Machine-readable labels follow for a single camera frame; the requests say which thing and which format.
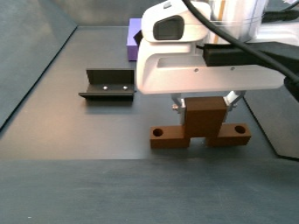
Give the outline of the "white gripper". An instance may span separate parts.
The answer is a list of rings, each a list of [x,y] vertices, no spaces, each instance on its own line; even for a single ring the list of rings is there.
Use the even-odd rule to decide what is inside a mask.
[[[264,0],[191,0],[203,16],[228,29],[234,38],[250,41],[258,35]],[[283,75],[256,65],[207,66],[198,44],[227,45],[192,15],[183,0],[166,0],[144,11],[142,42],[136,59],[136,86],[146,94],[171,94],[172,110],[184,123],[186,103],[180,93],[230,91],[223,97],[228,111],[244,90],[283,85]]]

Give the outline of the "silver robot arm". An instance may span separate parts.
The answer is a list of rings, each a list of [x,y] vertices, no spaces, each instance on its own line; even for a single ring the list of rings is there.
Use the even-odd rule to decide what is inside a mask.
[[[288,26],[262,24],[267,0],[200,0],[198,12],[238,41],[252,47],[299,46]],[[247,90],[274,89],[283,75],[215,34],[182,0],[166,0],[142,17],[136,86],[146,95],[170,94],[179,114],[183,93],[227,91],[231,104]]]

